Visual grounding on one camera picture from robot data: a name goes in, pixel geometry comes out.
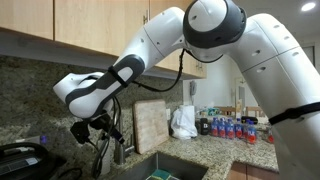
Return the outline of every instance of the ceiling light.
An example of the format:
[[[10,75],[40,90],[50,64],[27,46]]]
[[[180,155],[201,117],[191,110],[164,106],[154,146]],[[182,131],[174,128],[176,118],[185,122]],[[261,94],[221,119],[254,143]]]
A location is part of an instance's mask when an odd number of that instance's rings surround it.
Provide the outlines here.
[[[301,11],[310,11],[315,6],[316,6],[316,3],[314,3],[314,2],[306,3],[305,5],[302,6]]]

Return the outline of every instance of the upper cabinet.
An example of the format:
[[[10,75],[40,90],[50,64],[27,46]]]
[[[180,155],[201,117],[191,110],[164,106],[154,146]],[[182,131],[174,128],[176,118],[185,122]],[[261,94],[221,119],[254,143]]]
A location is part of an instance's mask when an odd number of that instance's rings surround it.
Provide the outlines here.
[[[0,27],[53,39],[53,0],[1,0]]]
[[[55,40],[119,56],[144,24],[148,0],[55,0]]]
[[[150,0],[150,18],[170,7],[178,7],[186,11],[192,2],[193,0]],[[163,70],[178,71],[181,51],[181,49],[176,50],[156,66]],[[190,76],[189,78],[206,78],[207,75],[206,65],[195,60],[187,53],[184,54],[182,72],[185,76]]]

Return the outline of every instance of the plastic bag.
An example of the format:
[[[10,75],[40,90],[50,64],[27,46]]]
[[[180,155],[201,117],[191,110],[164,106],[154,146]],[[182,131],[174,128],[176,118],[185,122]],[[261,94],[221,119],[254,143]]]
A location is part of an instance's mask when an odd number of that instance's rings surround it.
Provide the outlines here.
[[[190,139],[197,136],[195,127],[194,106],[180,106],[173,113],[171,121],[172,136],[178,139]]]

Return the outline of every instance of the granite countertop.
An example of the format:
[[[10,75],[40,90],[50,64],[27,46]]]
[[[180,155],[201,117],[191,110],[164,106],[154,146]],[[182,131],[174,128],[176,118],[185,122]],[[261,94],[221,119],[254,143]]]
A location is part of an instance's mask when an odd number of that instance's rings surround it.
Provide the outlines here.
[[[226,179],[234,161],[278,172],[274,145],[262,140],[261,136],[258,136],[255,145],[251,145],[241,140],[198,135],[190,140],[170,137],[168,141],[143,155],[134,153],[122,166],[113,163],[108,177],[105,178],[113,179],[117,174],[121,174],[156,152],[208,167],[203,178],[205,180]]]

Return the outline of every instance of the cutting board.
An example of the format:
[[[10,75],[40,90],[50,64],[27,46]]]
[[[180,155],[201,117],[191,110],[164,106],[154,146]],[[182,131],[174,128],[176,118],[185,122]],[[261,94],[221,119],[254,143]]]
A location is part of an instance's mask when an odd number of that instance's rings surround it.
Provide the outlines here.
[[[138,153],[143,154],[169,139],[163,99],[137,101],[133,108]]]

